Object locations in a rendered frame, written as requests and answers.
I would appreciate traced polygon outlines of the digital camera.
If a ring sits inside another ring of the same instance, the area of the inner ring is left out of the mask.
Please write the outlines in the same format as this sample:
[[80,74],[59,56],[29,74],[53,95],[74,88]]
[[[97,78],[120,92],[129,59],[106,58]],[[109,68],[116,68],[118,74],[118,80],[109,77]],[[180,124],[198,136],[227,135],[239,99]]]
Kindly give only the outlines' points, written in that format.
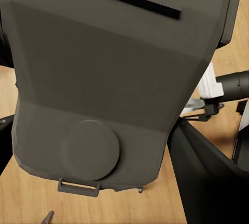
[[232,38],[240,0],[0,0],[12,153],[57,190],[154,182],[168,136]]

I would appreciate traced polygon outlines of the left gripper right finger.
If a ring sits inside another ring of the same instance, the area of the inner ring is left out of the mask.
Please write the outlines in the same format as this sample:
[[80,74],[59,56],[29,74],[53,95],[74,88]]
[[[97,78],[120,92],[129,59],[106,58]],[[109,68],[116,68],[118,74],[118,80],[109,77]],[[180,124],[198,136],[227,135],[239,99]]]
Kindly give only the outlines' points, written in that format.
[[187,224],[249,224],[249,175],[179,116],[167,140]]

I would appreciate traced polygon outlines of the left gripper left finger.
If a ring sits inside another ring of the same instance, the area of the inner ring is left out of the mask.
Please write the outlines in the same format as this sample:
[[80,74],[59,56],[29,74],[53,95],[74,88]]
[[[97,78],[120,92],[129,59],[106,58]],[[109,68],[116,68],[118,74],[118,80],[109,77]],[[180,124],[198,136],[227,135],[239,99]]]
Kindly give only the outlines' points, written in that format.
[[0,118],[0,175],[13,156],[11,130],[14,116]]

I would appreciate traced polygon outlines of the camera tripod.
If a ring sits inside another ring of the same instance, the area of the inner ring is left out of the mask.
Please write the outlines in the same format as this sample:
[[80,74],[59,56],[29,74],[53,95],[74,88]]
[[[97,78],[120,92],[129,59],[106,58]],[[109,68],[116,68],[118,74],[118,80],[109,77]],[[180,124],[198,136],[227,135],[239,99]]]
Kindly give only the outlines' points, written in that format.
[[[224,104],[218,103],[218,107],[223,108]],[[201,110],[201,109],[204,109],[204,108],[206,108],[206,105],[205,105],[205,101],[204,101],[203,98],[195,99],[195,98],[190,97],[188,103],[186,104],[185,108],[182,111],[182,114],[192,112],[192,111],[195,111],[195,110]],[[137,189],[139,189],[139,193],[142,193],[143,186],[139,187]]]

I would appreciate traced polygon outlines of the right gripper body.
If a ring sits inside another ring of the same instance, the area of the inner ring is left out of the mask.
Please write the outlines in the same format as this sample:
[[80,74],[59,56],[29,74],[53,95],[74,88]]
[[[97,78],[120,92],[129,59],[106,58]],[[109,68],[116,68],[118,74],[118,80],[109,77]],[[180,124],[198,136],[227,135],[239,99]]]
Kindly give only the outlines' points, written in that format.
[[222,83],[224,95],[204,99],[206,110],[209,116],[218,113],[218,103],[244,99],[240,85],[239,72],[215,77],[217,83]]

